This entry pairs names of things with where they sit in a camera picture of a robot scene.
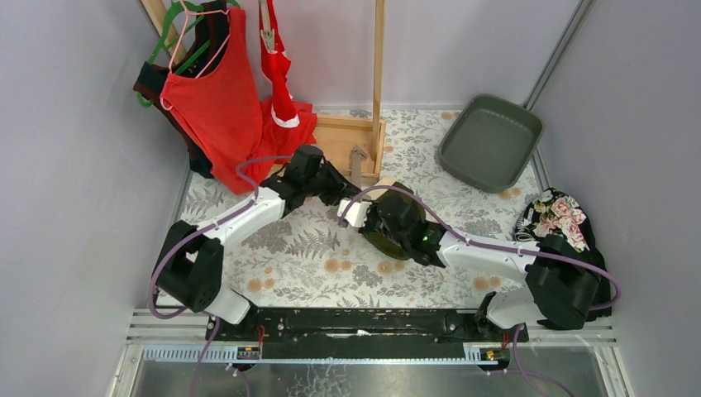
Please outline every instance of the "robotic arm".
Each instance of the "robotic arm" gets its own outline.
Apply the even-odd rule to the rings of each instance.
[[[295,151],[283,176],[272,175],[250,200],[244,200],[222,215],[191,226],[184,221],[169,230],[159,261],[177,242],[201,227],[216,226],[194,238],[169,258],[157,285],[194,312],[205,311],[230,324],[239,324],[254,306],[236,291],[222,287],[225,251],[235,251],[241,242],[263,226],[284,218],[303,205],[306,197],[318,196],[325,205],[339,205],[339,214],[349,198],[360,190],[344,178],[322,152],[313,146]],[[249,208],[230,222],[220,219]],[[421,265],[469,267],[500,275],[524,286],[506,293],[490,293],[474,316],[485,337],[501,335],[519,323],[547,319],[564,329],[584,325],[599,277],[587,270],[531,255],[521,249],[549,251],[577,258],[577,252],[557,237],[543,243],[500,242],[450,234],[441,224],[425,220],[425,213],[401,194],[382,194],[373,202],[353,203],[345,220],[359,228],[369,241],[389,255],[414,259]],[[489,245],[513,251],[481,247]]]

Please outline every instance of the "wooden rack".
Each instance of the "wooden rack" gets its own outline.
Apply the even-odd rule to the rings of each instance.
[[[163,34],[163,17],[166,13],[162,0],[141,0],[156,30]],[[174,26],[170,28],[168,42],[178,38]],[[379,180],[384,151],[384,131],[386,123],[379,118],[382,96],[382,55],[384,48],[384,0],[375,0],[374,19],[374,68],[373,68],[373,118],[318,115],[314,136],[324,156],[343,174],[351,174],[351,152],[355,146],[368,153],[361,166],[364,184],[375,184]],[[180,48],[175,60],[184,57]]]

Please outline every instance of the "gray plastic container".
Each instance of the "gray plastic container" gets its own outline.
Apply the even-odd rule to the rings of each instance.
[[[474,97],[438,148],[441,167],[488,193],[518,180],[543,133],[543,121],[492,95]]]

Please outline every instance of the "white wall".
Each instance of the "white wall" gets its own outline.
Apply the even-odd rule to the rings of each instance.
[[[599,1],[536,112],[554,185],[625,288],[613,323],[641,396],[699,395],[701,2]]]
[[[247,12],[259,93],[258,0]],[[525,102],[579,0],[387,0],[382,102],[462,108],[479,93]],[[374,0],[275,0],[289,89],[320,106],[372,103]],[[183,20],[177,20],[178,28]]]
[[[174,211],[182,138],[131,86],[137,0],[0,4],[0,395],[104,395]]]

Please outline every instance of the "floral tablecloth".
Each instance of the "floral tablecloth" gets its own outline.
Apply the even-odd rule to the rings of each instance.
[[[371,117],[367,111],[327,112]],[[436,148],[458,112],[388,110],[381,176],[418,192],[452,227],[511,239],[519,214],[538,195],[529,165],[516,185],[500,194],[477,190],[445,172]],[[241,201],[216,180],[193,175],[181,218],[209,219]],[[336,225],[336,208],[317,198],[258,231],[224,259],[223,286],[259,306],[476,308],[491,290],[511,280],[468,269],[424,267],[395,261],[355,229]],[[167,296],[160,304],[174,304]]]

